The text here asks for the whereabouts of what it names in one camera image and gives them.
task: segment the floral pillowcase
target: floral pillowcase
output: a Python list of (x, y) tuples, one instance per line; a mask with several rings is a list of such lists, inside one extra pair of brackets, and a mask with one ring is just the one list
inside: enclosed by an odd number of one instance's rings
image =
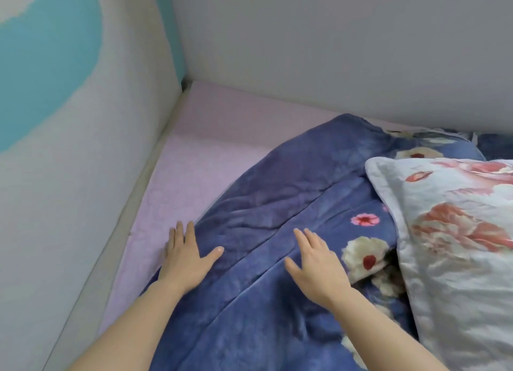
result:
[(451, 370), (513, 364), (513, 162), (373, 158), (420, 341)]

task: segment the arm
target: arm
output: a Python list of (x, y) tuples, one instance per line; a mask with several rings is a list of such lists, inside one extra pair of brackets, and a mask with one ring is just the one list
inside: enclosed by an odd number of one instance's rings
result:
[(207, 275), (223, 248), (200, 258), (194, 226), (169, 231), (158, 280), (71, 366), (70, 371), (147, 371), (180, 298)]
[(371, 371), (448, 371), (426, 348), (353, 289), (337, 255), (316, 233), (294, 230), (303, 268), (285, 268), (312, 302), (328, 309)]

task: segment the painted wall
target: painted wall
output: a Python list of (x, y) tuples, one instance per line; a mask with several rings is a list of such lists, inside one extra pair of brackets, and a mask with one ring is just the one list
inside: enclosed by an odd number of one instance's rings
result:
[(173, 0), (188, 75), (429, 126), (513, 132), (511, 0)]
[(0, 369), (43, 368), (180, 92), (156, 0), (0, 0)]

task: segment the person's right hand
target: person's right hand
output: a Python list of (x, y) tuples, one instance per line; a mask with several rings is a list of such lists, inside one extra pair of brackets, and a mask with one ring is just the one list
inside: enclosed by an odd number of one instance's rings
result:
[(294, 229), (294, 234), (301, 251), (303, 268), (286, 257), (285, 269), (310, 301), (332, 311), (337, 300), (351, 290), (346, 271), (337, 254), (330, 251), (316, 233)]

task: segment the bed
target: bed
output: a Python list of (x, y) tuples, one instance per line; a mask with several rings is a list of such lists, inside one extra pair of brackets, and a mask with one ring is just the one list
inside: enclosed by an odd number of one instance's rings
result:
[[(159, 140), (119, 219), (116, 230), (91, 273), (50, 357), (48, 369), (51, 369), (49, 367), (52, 366), (52, 358), (62, 360), (62, 354), (67, 354), (68, 361), (75, 358), (92, 341), (96, 329), (99, 333), (103, 332), (140, 294), (160, 265), (161, 251), (166, 242), (165, 235), (169, 226), (180, 219), (201, 219), (202, 215), (208, 214), (208, 209), (223, 193), (230, 194), (230, 189), (236, 188), (233, 186), (234, 181), (276, 147), (310, 128), (323, 123), (329, 125), (332, 119), (340, 119), (337, 116), (337, 113), (327, 110), (270, 100), (209, 83), (194, 82), (179, 102), (174, 118)], [(464, 147), (458, 149), (463, 151), (460, 154), (445, 155), (474, 159), (481, 157), (478, 150), (472, 151), (472, 147), (468, 146), (471, 143), (461, 134), (428, 132), (421, 127), (360, 118), (356, 118), (355, 122), (353, 117), (342, 121), (342, 126), (348, 123), (355, 123), (355, 127), (368, 124), (370, 127), (377, 126), (390, 131), (386, 136), (393, 140), (415, 141), (413, 147), (403, 142), (402, 147), (394, 148), (393, 156), (414, 147), (424, 147), (429, 142), (436, 143), (437, 138), (439, 146), (445, 138), (445, 145), (448, 142), (458, 142)], [(417, 137), (414, 138), (412, 135), (416, 132)], [(380, 204), (375, 198), (373, 205)], [(386, 213), (386, 207), (381, 204), (380, 208)], [(358, 221), (373, 221), (369, 218), (364, 219), (364, 216), (358, 217), (360, 214), (351, 215), (353, 225)], [(390, 227), (392, 224), (393, 227), (391, 218), (388, 220), (382, 221), (381, 225), (388, 224)], [(383, 254), (394, 249), (393, 232), (387, 245)], [(340, 251), (347, 248), (347, 244), (334, 247)], [(120, 264), (117, 272), (114, 272), (113, 267), (117, 267), (117, 264), (112, 263), (116, 261)], [(389, 301), (388, 297), (403, 294), (401, 281), (397, 278), (398, 272), (394, 269), (397, 262), (393, 253), (387, 255), (386, 262), (386, 265), (375, 265), (374, 271), (370, 271), (367, 276), (355, 275), (356, 286), (359, 286), (368, 298), (376, 300), (384, 296)], [(93, 288), (96, 292), (101, 288), (102, 296), (96, 295), (94, 302), (91, 303), (93, 296), (90, 289)], [(108, 302), (103, 310), (107, 296)], [(381, 306), (385, 313), (389, 313), (391, 318), (399, 321), (405, 329), (415, 335), (407, 299), (404, 296), (396, 298), (398, 301), (394, 301), (393, 307)], [(76, 346), (79, 331), (81, 347)], [(67, 337), (75, 338), (73, 351), (67, 348)], [(344, 352), (345, 358), (350, 356), (354, 364), (360, 366), (361, 359), (358, 359), (350, 342), (342, 340), (341, 345), (347, 349)], [(164, 357), (160, 361), (167, 362), (169, 359)], [(159, 369), (158, 362), (153, 369)]]

